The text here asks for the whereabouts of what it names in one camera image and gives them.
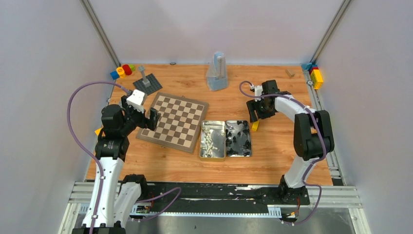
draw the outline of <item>blue lego brick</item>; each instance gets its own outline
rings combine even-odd
[[[117,71],[111,72],[111,77],[112,79],[117,79],[119,78],[119,74],[117,73]]]
[[[313,65],[312,63],[303,63],[303,64],[301,64],[301,69],[303,70],[303,71],[308,71],[310,68],[311,68],[311,65]]]

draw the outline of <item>small wooden block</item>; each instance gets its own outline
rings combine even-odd
[[[254,132],[257,131],[258,130],[258,124],[260,124],[259,121],[255,121],[254,123],[252,123],[251,130],[254,131]]]
[[[288,77],[290,77],[290,78],[292,78],[295,75],[293,70],[286,69],[285,72],[287,73]]]
[[[122,66],[122,68],[127,76],[130,76],[132,74],[132,69],[129,67],[129,65],[125,64]]]
[[[96,135],[99,135],[100,130],[102,130],[102,128],[96,129],[94,133],[96,133]]]
[[[135,66],[133,65],[133,64],[128,64],[129,65],[129,67],[131,68],[131,70],[134,72],[136,69],[135,69]]]
[[[120,77],[120,78],[125,78],[125,77],[126,77],[125,71],[123,70],[122,67],[118,67],[118,68],[116,69],[116,71],[117,71],[117,73],[119,74],[119,77]]]
[[[113,72],[111,72],[111,77],[112,77],[112,79],[117,79],[117,78],[119,78],[119,74],[117,73],[117,71],[113,71]]]

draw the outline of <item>wooden tabletop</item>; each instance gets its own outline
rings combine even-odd
[[[145,68],[146,75],[153,73],[162,84],[160,92],[208,102],[206,120],[249,120],[245,103],[250,98],[238,89],[243,80],[259,85],[275,79],[281,91],[289,91],[297,100],[311,105],[299,66],[228,66],[229,87],[216,92],[208,90],[207,65],[145,65]],[[286,69],[294,71],[295,76],[289,78]],[[116,82],[133,90],[132,83],[140,78],[141,74],[135,71]],[[248,85],[244,90],[249,92]],[[111,104],[119,103],[122,95],[124,92],[115,88]],[[155,96],[156,93],[148,96],[146,110]],[[136,139],[136,129],[129,135],[130,146],[120,179],[128,174],[144,174],[148,181],[279,184],[295,157],[293,130],[293,122],[277,113],[260,120],[258,131],[251,131],[252,157],[205,162],[199,159],[199,139],[194,153],[189,154]],[[91,163],[87,178],[94,178],[94,175],[95,163]],[[332,185],[326,161],[318,163],[308,182]]]

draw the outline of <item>yellow lego brick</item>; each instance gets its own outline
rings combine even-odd
[[[255,121],[254,123],[252,123],[251,130],[255,132],[258,129],[258,124],[260,124],[259,121]]]
[[[102,130],[102,128],[96,129],[94,133],[96,133],[96,135],[99,135],[100,130]]]
[[[310,74],[310,77],[314,83],[314,89],[321,88],[323,84],[323,79],[322,79],[320,70],[314,69],[313,72]]]
[[[125,78],[125,77],[126,77],[125,71],[123,70],[122,67],[118,67],[118,68],[116,69],[116,71],[117,71],[117,73],[119,74],[119,77],[120,77],[120,78]]]

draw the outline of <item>white backdrop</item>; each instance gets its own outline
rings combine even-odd
[[[318,61],[340,166],[374,234],[412,233],[412,12],[411,0],[353,1]]]
[[[55,234],[90,157],[66,123],[72,92],[115,69],[79,1],[0,0],[0,233]],[[72,104],[79,140],[94,149],[109,85]]]
[[[121,62],[308,62],[342,0],[91,0]]]

